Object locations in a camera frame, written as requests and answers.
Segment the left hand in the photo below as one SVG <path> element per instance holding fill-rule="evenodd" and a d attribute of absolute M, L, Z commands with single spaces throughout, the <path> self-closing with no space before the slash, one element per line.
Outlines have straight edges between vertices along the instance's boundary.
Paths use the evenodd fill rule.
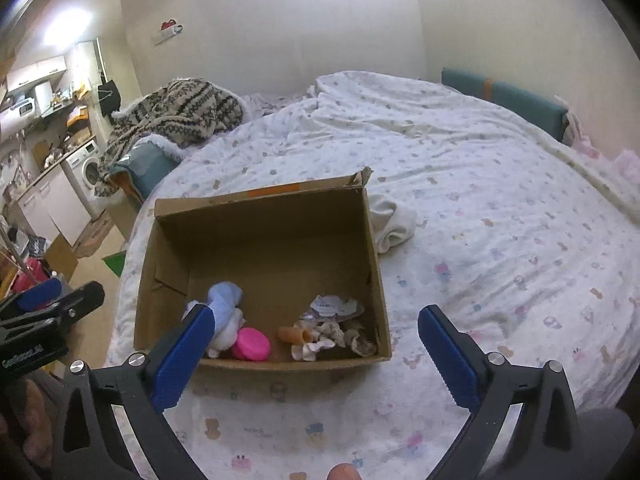
<path fill-rule="evenodd" d="M 21 448 L 25 457 L 42 470 L 51 469 L 52 429 L 46 401 L 37 384 L 30 378 L 18 378 L 1 389 L 1 433 L 10 434 L 9 415 L 24 432 Z"/>

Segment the right hand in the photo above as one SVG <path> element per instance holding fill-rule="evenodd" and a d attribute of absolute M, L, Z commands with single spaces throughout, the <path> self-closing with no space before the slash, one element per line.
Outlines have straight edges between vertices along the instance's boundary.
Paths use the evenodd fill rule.
<path fill-rule="evenodd" d="M 353 464 L 342 463 L 329 471 L 326 480 L 361 480 L 361 476 Z"/>

